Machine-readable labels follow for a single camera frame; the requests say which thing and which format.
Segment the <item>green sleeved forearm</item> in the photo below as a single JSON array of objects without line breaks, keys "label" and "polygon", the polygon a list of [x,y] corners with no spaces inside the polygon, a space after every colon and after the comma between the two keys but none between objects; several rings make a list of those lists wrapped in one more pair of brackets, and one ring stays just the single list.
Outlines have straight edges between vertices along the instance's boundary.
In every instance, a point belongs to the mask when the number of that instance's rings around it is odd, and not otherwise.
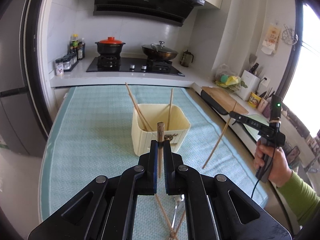
[{"label": "green sleeved forearm", "polygon": [[286,183],[278,187],[288,206],[295,214],[298,223],[305,226],[319,211],[319,196],[298,174],[291,174]]}]

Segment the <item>person right hand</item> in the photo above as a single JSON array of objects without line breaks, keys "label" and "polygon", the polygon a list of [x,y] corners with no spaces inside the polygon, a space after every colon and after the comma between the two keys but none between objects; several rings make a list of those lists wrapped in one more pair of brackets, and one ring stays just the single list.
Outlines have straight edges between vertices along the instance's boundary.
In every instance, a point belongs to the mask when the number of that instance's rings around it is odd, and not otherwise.
[{"label": "person right hand", "polygon": [[272,168],[268,179],[275,183],[278,188],[284,186],[291,178],[293,171],[287,164],[283,149],[281,147],[274,149],[271,146],[263,145],[259,139],[255,149],[253,161],[253,165],[256,170],[265,165],[265,162],[263,161],[263,154],[273,158]]}]

